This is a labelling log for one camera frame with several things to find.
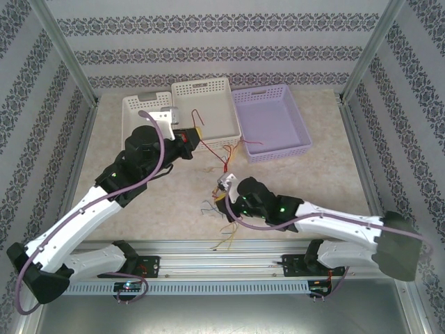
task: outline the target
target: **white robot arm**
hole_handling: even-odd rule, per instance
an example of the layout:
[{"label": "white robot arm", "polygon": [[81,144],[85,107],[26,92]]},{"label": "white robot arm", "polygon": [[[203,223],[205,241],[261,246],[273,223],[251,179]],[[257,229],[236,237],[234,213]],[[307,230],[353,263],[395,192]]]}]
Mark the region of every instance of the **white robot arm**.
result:
[{"label": "white robot arm", "polygon": [[[161,109],[148,116],[142,111],[140,116],[156,121],[165,138],[163,160],[158,170],[167,168],[168,171],[158,174],[152,180],[168,174],[176,159],[193,158],[192,151],[200,142],[199,134],[196,129],[171,129],[171,124],[177,119],[174,108]],[[71,253],[103,221],[126,207],[147,188],[144,180],[148,180],[147,176],[157,170],[160,161],[159,143],[159,135],[154,127],[144,125],[136,128],[126,139],[125,149],[104,169],[95,180],[95,185],[70,212],[27,245],[14,243],[9,247],[7,254],[10,261],[39,303],[53,301],[70,283],[84,278],[103,273],[133,273],[138,255],[125,241],[115,241],[93,252]],[[100,200],[90,209],[82,209],[88,203],[116,192],[119,194],[111,195],[108,200]],[[47,238],[56,229],[60,231],[48,241]]]},{"label": "white robot arm", "polygon": [[[230,222],[256,230],[318,233],[341,240],[313,240],[305,263],[299,264],[301,271],[378,267],[398,280],[415,278],[422,237],[396,212],[387,212],[384,217],[336,212],[300,198],[275,196],[255,178],[238,181],[231,173],[218,180],[218,187],[227,195],[216,205]],[[248,225],[241,215],[262,218],[270,227]]]}]

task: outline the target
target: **beige tabletop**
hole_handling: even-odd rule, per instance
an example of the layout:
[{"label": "beige tabletop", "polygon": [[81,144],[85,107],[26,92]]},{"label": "beige tabletop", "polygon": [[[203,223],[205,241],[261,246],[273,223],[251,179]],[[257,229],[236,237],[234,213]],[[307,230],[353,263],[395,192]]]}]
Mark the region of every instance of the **beige tabletop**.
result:
[{"label": "beige tabletop", "polygon": [[[74,203],[78,203],[103,169],[113,163],[121,148],[122,98],[103,95],[88,144]],[[275,195],[302,198],[329,209],[369,214],[343,121],[332,90],[294,91],[293,96],[314,142],[299,157],[248,164],[244,148],[230,164],[237,178],[253,176]],[[210,152],[194,152],[192,160],[177,160],[168,176],[148,189],[125,209],[103,222],[89,240],[203,240],[226,239],[227,220],[210,209],[211,191],[222,175],[222,164]],[[264,225],[261,219],[246,222]],[[239,228],[235,239],[310,238],[313,234],[255,231]]]}]

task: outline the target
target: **patterned wallpaper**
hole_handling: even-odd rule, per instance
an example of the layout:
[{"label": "patterned wallpaper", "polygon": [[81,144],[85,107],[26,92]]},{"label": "patterned wallpaper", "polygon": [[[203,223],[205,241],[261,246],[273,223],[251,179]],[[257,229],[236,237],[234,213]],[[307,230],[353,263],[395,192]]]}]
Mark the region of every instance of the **patterned wallpaper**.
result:
[{"label": "patterned wallpaper", "polygon": [[6,249],[62,214],[89,106],[26,0],[0,5],[0,333],[15,316]]},{"label": "patterned wallpaper", "polygon": [[416,284],[445,333],[445,1],[407,1],[350,101],[385,210],[431,240]]},{"label": "patterned wallpaper", "polygon": [[341,91],[387,1],[47,3],[101,95],[221,76]]}]

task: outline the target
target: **purple cable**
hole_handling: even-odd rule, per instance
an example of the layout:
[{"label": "purple cable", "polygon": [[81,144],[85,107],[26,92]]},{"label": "purple cable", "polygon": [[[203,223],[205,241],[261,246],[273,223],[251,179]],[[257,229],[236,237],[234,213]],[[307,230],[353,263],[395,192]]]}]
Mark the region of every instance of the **purple cable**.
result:
[{"label": "purple cable", "polygon": [[[231,187],[232,187],[232,183],[229,182],[229,186],[227,188],[227,194],[230,192],[230,188]],[[291,219],[290,221],[287,221],[286,223],[283,223],[283,224],[279,224],[279,225],[275,225],[275,226],[268,226],[268,227],[260,227],[260,226],[255,226],[255,225],[250,225],[250,224],[244,223],[240,218],[235,216],[235,213],[232,211],[232,208],[230,207],[230,202],[229,202],[229,196],[228,195],[225,196],[225,206],[226,206],[227,211],[229,212],[230,216],[238,224],[244,226],[245,228],[251,228],[252,230],[259,230],[259,231],[279,230],[280,228],[285,228],[286,226],[292,225],[292,224],[296,223],[297,221],[302,221],[303,219],[308,219],[308,218],[320,217],[320,215],[321,215],[321,214],[306,214],[304,216],[295,217],[294,219]],[[419,234],[416,234],[416,233],[407,232],[407,231],[397,230],[396,228],[388,228],[387,226],[380,226],[380,225],[376,225],[376,224],[365,223],[363,221],[357,221],[355,219],[338,216],[336,214],[326,214],[326,213],[323,213],[323,217],[338,219],[339,221],[344,221],[346,223],[352,223],[352,224],[355,224],[355,225],[365,226],[367,228],[376,228],[378,230],[382,230],[382,231],[386,231],[386,232],[392,232],[392,233],[396,233],[396,234],[401,234],[401,235],[405,235],[406,237],[411,237],[411,238],[418,239],[418,240],[424,242],[425,244],[429,245],[429,247],[430,247],[430,252],[427,253],[424,256],[431,256],[432,255],[433,247],[432,247],[431,243],[422,235],[419,235]]]},{"label": "purple cable", "polygon": [[[140,294],[139,296],[134,297],[130,301],[125,301],[125,304],[130,304],[130,303],[134,303],[135,301],[138,301],[139,299],[144,297],[147,294],[147,292],[148,292],[148,282],[147,282],[147,280],[145,278],[143,278],[141,276],[130,275],[129,273],[106,273],[106,274],[107,275],[114,275],[114,276],[121,276],[121,277],[128,277],[128,278],[137,278],[138,280],[140,280],[141,282],[144,283],[145,291],[142,294]],[[119,290],[118,294],[116,295],[116,300],[118,301],[118,303],[123,301],[122,299],[119,299],[119,296],[120,296],[120,294],[122,292],[125,292],[125,290]]]},{"label": "purple cable", "polygon": [[[23,310],[22,305],[20,304],[20,287],[22,286],[22,282],[23,282],[23,277],[25,275],[26,270],[29,268],[29,266],[31,265],[31,263],[34,261],[34,259],[37,257],[38,253],[41,253],[44,250],[44,247],[49,243],[49,241],[62,229],[64,228],[70,221],[72,221],[74,218],[76,218],[81,211],[84,212],[87,209],[89,209],[90,207],[92,207],[93,205],[96,205],[97,203],[103,201],[103,200],[108,200],[109,198],[115,197],[120,195],[121,193],[126,193],[128,191],[131,191],[133,189],[136,189],[140,186],[142,186],[143,184],[146,184],[147,182],[149,182],[161,169],[163,160],[164,160],[164,156],[165,156],[165,145],[164,145],[164,140],[162,137],[162,132],[161,129],[159,128],[159,126],[157,125],[156,121],[153,119],[152,116],[149,115],[149,113],[145,112],[145,111],[139,111],[139,116],[143,117],[143,118],[148,118],[155,130],[156,133],[158,134],[158,138],[159,138],[159,148],[160,148],[160,154],[159,154],[159,161],[158,164],[156,165],[156,167],[154,168],[154,170],[150,173],[150,175],[148,175],[145,179],[139,181],[138,183],[133,184],[132,186],[128,186],[126,188],[114,191],[112,193],[108,193],[92,202],[89,202],[87,205],[83,206],[81,209],[75,211],[72,213],[71,216],[69,216],[68,218],[66,218],[59,226],[57,226],[57,228],[54,229],[54,231],[52,231],[50,234],[48,234],[48,237],[46,237],[46,239],[36,248],[36,250],[34,251],[34,253],[29,257],[28,261],[25,262],[24,266],[22,267],[22,270],[19,272],[19,277],[17,278],[17,282],[15,283],[15,308],[17,309],[18,313],[20,313],[21,315],[30,315],[31,313],[33,313],[35,310],[37,310],[40,306],[39,303],[37,303],[33,308],[31,308],[28,311]],[[142,277],[139,276],[133,276],[133,275],[129,275],[129,274],[121,274],[119,276],[123,276],[123,275],[128,275],[125,277],[130,277],[130,278],[137,278],[137,279],[141,279],[142,281],[144,281],[144,283],[146,283],[146,280]],[[145,290],[145,293],[141,295],[140,298],[142,298],[143,295],[145,295],[147,293],[147,290]]]}]

